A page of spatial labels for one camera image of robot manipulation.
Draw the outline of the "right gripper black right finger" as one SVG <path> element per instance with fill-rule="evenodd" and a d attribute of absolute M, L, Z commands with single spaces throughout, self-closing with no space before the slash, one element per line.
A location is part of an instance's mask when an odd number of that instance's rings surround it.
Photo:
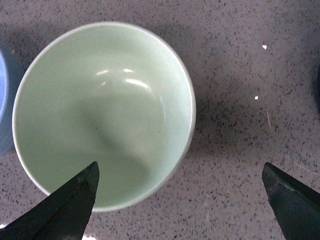
<path fill-rule="evenodd" d="M 320 238 L 320 194 L 270 162 L 262 181 L 268 202 L 287 240 Z"/>

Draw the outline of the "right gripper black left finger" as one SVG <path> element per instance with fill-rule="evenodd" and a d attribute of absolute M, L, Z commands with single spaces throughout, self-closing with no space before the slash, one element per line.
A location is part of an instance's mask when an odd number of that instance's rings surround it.
<path fill-rule="evenodd" d="M 0 230 L 2 240 L 80 240 L 96 201 L 96 161 Z"/>

